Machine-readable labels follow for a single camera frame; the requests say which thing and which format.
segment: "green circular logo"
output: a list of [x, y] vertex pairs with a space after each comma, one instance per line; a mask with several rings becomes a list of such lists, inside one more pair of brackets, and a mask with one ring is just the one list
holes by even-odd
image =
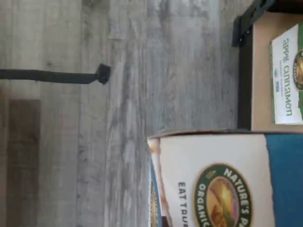
[[294, 59], [294, 83], [299, 91], [303, 91], [303, 50], [300, 50]]
[[250, 227], [252, 202], [245, 180], [226, 164], [202, 171], [194, 187], [194, 211], [201, 227]]

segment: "apple cinnamon oatmeal box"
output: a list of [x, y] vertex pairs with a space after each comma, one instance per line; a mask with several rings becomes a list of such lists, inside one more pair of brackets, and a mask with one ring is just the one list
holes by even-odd
[[300, 226], [303, 135], [194, 131], [148, 145], [149, 227]]

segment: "brown cardboard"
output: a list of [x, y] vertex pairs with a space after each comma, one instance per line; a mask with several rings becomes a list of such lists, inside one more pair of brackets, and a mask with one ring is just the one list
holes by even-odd
[[300, 22], [303, 22], [303, 15], [265, 13], [253, 27], [252, 131], [303, 132], [302, 125], [274, 125], [272, 123], [269, 57], [270, 41]]

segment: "black metal bracket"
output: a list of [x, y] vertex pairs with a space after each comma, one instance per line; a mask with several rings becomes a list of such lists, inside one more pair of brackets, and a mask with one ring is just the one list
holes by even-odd
[[255, 0], [233, 24], [232, 46], [239, 46], [245, 42], [245, 37], [251, 32], [253, 24], [269, 10], [276, 0]]
[[90, 84], [98, 80], [106, 84], [110, 77], [110, 67], [100, 64], [96, 73], [63, 73], [41, 70], [0, 69], [0, 79], [22, 79], [64, 84]]

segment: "cardboard box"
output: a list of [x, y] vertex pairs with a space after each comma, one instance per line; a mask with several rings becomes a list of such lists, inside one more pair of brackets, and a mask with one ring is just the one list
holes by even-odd
[[238, 128], [303, 132], [302, 125], [274, 124], [269, 57], [270, 42], [300, 22], [303, 15], [266, 12], [253, 24], [240, 49]]
[[275, 124], [303, 124], [303, 24], [270, 43]]
[[149, 227], [302, 226], [303, 134], [148, 138]]

